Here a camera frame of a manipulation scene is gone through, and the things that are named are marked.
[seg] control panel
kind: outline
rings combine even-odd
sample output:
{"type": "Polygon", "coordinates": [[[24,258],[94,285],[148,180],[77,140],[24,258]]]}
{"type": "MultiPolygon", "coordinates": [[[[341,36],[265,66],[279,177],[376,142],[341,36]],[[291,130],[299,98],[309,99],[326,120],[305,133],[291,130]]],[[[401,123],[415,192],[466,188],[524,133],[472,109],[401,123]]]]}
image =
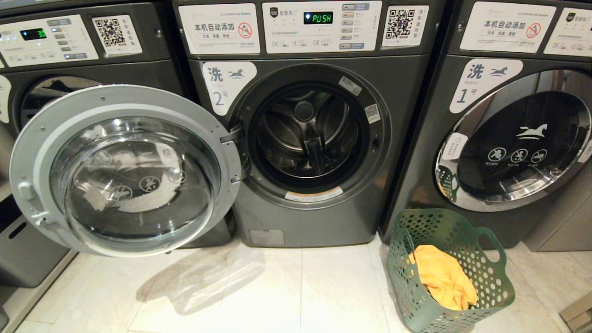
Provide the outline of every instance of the control panel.
{"type": "Polygon", "coordinates": [[[382,1],[265,2],[268,53],[372,51],[382,1]]]}
{"type": "Polygon", "coordinates": [[[99,59],[80,15],[2,24],[0,53],[9,67],[99,59]]]}

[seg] digital display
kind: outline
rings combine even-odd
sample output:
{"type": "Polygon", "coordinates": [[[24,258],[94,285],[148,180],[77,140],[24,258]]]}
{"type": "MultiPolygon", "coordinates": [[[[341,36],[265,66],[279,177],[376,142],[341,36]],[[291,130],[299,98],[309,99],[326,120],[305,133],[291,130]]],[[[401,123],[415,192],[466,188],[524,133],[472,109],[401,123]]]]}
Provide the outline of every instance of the digital display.
{"type": "Polygon", "coordinates": [[[333,12],[305,12],[304,24],[331,24],[333,12]]]}
{"type": "Polygon", "coordinates": [[[42,28],[21,30],[21,36],[24,40],[35,40],[47,38],[45,31],[42,28]]]}

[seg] perforated basket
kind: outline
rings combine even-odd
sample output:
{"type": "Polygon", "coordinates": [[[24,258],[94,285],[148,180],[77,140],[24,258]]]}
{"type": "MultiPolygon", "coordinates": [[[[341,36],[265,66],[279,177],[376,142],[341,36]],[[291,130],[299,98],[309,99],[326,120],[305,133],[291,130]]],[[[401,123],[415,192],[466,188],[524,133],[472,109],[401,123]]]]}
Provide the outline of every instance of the perforated basket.
{"type": "Polygon", "coordinates": [[[397,215],[387,258],[388,275],[405,324],[416,333],[459,332],[514,302],[514,287],[506,276],[506,253],[491,230],[475,228],[446,209],[406,209],[397,215]],[[478,244],[489,237],[500,254],[490,261],[478,244]],[[422,285],[417,265],[408,255],[418,245],[434,245],[455,257],[477,290],[479,300],[468,310],[444,308],[422,285]]]}

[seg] white tile floor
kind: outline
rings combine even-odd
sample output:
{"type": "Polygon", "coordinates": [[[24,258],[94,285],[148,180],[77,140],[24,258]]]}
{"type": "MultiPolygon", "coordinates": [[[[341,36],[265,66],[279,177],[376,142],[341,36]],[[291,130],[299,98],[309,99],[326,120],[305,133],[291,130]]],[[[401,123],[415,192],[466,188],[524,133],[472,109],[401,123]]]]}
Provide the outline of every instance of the white tile floor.
{"type": "MultiPolygon", "coordinates": [[[[142,259],[79,254],[17,333],[407,332],[388,248],[228,245],[142,259]]],[[[592,290],[592,252],[508,249],[514,304],[473,332],[569,332],[558,312],[592,290]]]]}

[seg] machine number sticker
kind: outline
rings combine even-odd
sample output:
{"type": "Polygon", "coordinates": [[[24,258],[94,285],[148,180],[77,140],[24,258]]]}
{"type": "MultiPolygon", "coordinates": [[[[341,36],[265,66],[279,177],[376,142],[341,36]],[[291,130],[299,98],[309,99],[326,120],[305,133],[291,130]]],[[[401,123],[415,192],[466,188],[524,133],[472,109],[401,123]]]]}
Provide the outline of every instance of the machine number sticker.
{"type": "Polygon", "coordinates": [[[8,96],[11,88],[12,85],[6,76],[0,75],[0,121],[6,124],[10,121],[8,118],[8,96]]]}
{"type": "Polygon", "coordinates": [[[343,190],[341,187],[337,186],[332,190],[314,194],[302,194],[288,191],[286,192],[285,198],[297,202],[318,202],[335,198],[341,194],[343,194],[343,190]]]}
{"type": "Polygon", "coordinates": [[[422,43],[429,6],[389,6],[382,46],[417,46],[422,43]]]}
{"type": "Polygon", "coordinates": [[[478,1],[473,5],[461,49],[536,53],[555,7],[478,1]]]}
{"type": "Polygon", "coordinates": [[[474,101],[522,71],[522,61],[477,58],[469,61],[450,103],[450,112],[461,113],[474,101]]]}
{"type": "Polygon", "coordinates": [[[249,61],[205,62],[201,66],[212,109],[223,116],[240,91],[257,75],[257,67],[249,61]]]}
{"type": "Polygon", "coordinates": [[[92,25],[107,56],[142,53],[138,35],[129,15],[95,17],[92,19],[92,25]]]}
{"type": "Polygon", "coordinates": [[[582,155],[580,155],[580,158],[578,158],[578,162],[584,163],[588,160],[590,155],[592,155],[592,140],[588,141],[588,144],[586,145],[586,148],[584,148],[582,155]]]}
{"type": "Polygon", "coordinates": [[[364,111],[366,111],[368,124],[376,123],[378,120],[380,120],[380,112],[378,111],[378,105],[376,103],[364,108],[364,111]]]}
{"type": "Polygon", "coordinates": [[[192,55],[246,55],[260,52],[255,4],[179,7],[192,55]]]}
{"type": "Polygon", "coordinates": [[[564,8],[543,53],[592,57],[592,10],[564,8]]]}
{"type": "Polygon", "coordinates": [[[441,159],[458,159],[461,157],[462,148],[464,148],[468,139],[469,137],[464,134],[452,133],[446,142],[441,159]]]}
{"type": "Polygon", "coordinates": [[[362,87],[357,85],[352,80],[346,78],[345,76],[341,77],[341,80],[339,80],[339,85],[346,88],[349,92],[356,96],[358,96],[360,92],[362,92],[362,87]]]}

